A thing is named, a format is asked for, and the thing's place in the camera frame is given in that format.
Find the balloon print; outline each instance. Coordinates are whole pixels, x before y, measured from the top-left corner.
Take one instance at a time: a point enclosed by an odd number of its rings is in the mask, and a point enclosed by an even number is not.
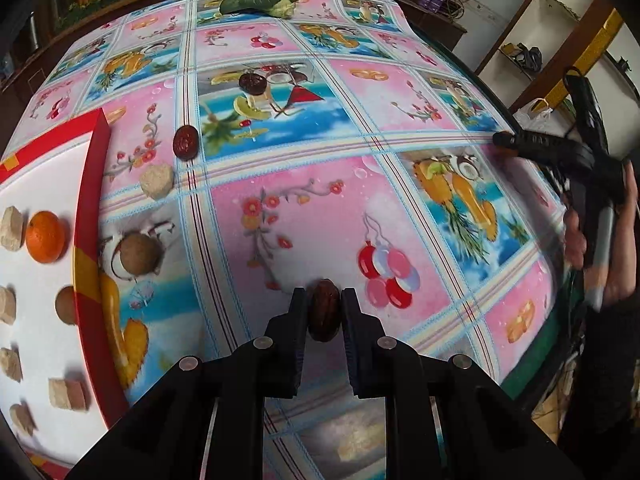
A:
[[[389,269],[396,278],[406,278],[413,269],[409,258],[401,250],[391,247],[387,258]]]
[[[412,294],[400,288],[395,278],[386,280],[386,294],[391,304],[396,308],[407,308],[414,298]]]
[[[382,308],[389,303],[386,295],[386,285],[382,278],[369,280],[365,286],[365,293],[369,303],[377,308]]]
[[[375,251],[376,248],[371,245],[369,240],[366,240],[366,245],[358,253],[358,267],[365,278],[377,278],[380,275],[376,267],[373,266],[373,253]]]
[[[391,278],[393,276],[391,269],[389,269],[388,256],[389,247],[384,245],[376,248],[373,253],[373,266],[383,278]]]
[[[418,271],[415,270],[415,267],[411,266],[411,270],[409,271],[409,275],[405,278],[396,277],[396,282],[400,285],[400,288],[405,292],[415,292],[420,288],[420,275]]]

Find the red date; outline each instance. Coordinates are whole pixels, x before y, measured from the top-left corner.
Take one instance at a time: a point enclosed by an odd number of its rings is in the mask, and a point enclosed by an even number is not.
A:
[[[321,280],[316,285],[307,319],[309,335],[316,341],[327,343],[338,333],[342,322],[340,291],[331,280]]]
[[[180,160],[191,160],[198,154],[200,141],[198,131],[193,126],[185,124],[177,129],[174,135],[174,153]]]

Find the white plastic bag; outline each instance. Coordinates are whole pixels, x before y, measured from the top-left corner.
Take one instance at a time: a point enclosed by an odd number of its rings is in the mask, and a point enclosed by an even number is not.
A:
[[[542,108],[542,110],[536,110],[534,112],[533,108],[535,108],[540,101],[544,102],[545,107]],[[548,120],[552,111],[546,99],[538,98],[533,99],[533,101],[526,106],[520,108],[513,116],[523,129],[545,133],[548,130]]]

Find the orange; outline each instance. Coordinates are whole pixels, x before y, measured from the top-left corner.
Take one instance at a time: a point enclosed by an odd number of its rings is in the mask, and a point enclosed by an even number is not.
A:
[[[60,257],[65,246],[65,229],[51,211],[40,211],[29,220],[24,241],[34,260],[50,264]]]

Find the yellow sticker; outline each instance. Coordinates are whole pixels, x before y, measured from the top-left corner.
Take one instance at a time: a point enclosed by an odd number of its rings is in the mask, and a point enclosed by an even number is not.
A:
[[[17,168],[20,166],[20,162],[18,162],[18,157],[15,155],[9,155],[3,162],[2,165],[7,171],[11,171],[13,168]]]
[[[41,456],[31,455],[31,463],[36,467],[42,467],[47,463],[47,461],[44,460]]]
[[[96,303],[102,303],[98,264],[77,247],[74,247],[74,289]]]

